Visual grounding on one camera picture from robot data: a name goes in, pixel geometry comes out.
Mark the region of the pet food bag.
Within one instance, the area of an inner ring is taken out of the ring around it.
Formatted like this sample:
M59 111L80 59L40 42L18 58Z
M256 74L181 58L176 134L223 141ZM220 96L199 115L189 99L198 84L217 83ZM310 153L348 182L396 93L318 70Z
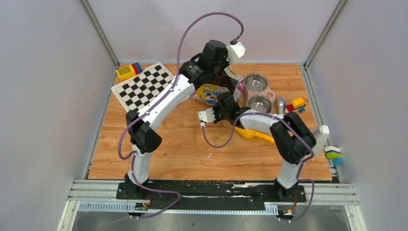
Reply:
M190 98L206 105L218 105L217 97L225 92L232 94L236 102L243 100L244 78L231 67L225 68L218 73L209 84L203 84L194 91Z

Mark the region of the yellow plastic scoop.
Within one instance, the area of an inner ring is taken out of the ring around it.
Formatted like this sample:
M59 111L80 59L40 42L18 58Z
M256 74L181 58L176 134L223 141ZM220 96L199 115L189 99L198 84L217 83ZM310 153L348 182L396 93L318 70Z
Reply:
M235 127L234 129L236 132L238 132L241 136L243 136L246 139L259 138L259 139L268 141L270 143L275 143L272 136L256 131L254 129L239 128L239 127Z

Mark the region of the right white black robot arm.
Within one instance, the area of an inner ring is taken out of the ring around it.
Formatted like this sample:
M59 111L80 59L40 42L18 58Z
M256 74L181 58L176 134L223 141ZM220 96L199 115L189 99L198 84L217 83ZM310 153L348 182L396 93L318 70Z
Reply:
M306 161L315 155L317 140L297 113L272 115L250 107L240 107L230 93L218 96L219 104L210 110L213 123L230 122L233 128L248 128L270 135L283 158L282 167L275 180L275 195L287 201L299 183L300 172Z

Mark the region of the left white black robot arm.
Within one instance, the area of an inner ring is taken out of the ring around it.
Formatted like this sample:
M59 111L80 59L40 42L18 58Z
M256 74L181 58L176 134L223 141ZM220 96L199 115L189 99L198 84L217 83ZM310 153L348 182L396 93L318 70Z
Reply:
M194 91L230 65L229 47L221 41L210 40L201 53L184 62L163 92L140 111L126 114L132 144L132 163L126 181L131 182L129 193L136 199L147 194L148 169L152 153L162 138L156 133L166 116Z

